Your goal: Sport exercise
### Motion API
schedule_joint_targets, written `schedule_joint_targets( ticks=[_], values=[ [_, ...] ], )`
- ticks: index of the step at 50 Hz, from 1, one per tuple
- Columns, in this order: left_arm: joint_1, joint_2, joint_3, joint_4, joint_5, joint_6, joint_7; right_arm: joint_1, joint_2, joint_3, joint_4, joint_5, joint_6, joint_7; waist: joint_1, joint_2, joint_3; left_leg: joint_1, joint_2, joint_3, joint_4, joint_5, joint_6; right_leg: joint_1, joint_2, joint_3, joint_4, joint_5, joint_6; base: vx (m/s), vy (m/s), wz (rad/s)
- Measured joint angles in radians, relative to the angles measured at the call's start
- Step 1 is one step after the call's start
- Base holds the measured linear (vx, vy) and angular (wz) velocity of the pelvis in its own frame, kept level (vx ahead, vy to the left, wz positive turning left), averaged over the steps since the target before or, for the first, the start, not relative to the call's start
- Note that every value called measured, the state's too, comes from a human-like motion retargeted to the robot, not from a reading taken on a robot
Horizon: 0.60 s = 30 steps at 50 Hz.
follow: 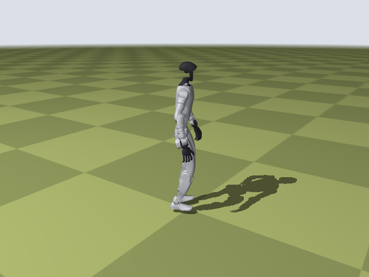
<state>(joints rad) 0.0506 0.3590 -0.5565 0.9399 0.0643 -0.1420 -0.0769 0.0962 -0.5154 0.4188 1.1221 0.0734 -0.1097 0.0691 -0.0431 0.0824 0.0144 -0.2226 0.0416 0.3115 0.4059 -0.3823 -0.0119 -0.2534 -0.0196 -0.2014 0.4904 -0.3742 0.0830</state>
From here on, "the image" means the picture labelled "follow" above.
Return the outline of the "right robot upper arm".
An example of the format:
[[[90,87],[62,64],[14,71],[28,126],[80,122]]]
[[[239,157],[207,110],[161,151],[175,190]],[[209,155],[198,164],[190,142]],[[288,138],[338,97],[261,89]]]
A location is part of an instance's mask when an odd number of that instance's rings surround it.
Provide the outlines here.
[[[178,101],[176,105],[174,120],[177,123],[178,115],[182,115],[182,111],[185,109],[186,101],[188,100],[189,93],[186,89],[181,89],[178,93]]]

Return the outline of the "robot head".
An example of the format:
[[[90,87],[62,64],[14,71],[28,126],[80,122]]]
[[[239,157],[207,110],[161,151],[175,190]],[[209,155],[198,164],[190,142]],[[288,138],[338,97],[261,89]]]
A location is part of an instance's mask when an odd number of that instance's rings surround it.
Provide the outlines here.
[[[183,86],[185,83],[188,83],[186,86],[191,86],[189,81],[193,80],[193,71],[197,68],[197,66],[192,62],[182,62],[179,66],[179,70],[184,71],[185,73],[189,73],[190,77],[184,77],[179,86]]]

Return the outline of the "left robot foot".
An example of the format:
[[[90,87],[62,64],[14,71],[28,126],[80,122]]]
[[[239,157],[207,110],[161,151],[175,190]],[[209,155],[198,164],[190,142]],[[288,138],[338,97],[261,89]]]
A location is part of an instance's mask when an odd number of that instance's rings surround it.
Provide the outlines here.
[[[176,198],[177,198],[177,196],[174,196],[173,201],[176,201]],[[181,200],[181,202],[182,201],[189,201],[189,200],[192,200],[192,199],[194,199],[194,196],[192,196],[192,195],[185,195],[184,198]]]

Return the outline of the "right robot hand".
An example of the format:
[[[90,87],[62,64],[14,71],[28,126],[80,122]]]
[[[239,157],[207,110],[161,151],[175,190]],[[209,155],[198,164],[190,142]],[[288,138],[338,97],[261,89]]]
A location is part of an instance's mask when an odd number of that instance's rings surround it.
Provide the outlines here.
[[[194,155],[194,152],[188,147],[189,146],[188,142],[187,142],[187,145],[182,146],[182,142],[180,141],[180,146],[181,146],[181,148],[183,148],[182,149],[183,162],[187,162],[187,156],[188,156],[189,161],[192,160],[193,158],[192,158],[191,153]],[[185,157],[186,157],[186,161],[185,161]]]

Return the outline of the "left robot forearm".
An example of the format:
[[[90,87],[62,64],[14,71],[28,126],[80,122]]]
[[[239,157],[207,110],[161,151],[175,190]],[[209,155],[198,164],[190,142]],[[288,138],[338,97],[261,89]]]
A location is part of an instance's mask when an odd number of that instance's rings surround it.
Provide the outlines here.
[[[190,125],[194,125],[193,120],[196,120],[196,119],[194,118],[193,112],[191,111],[190,118],[189,118]]]

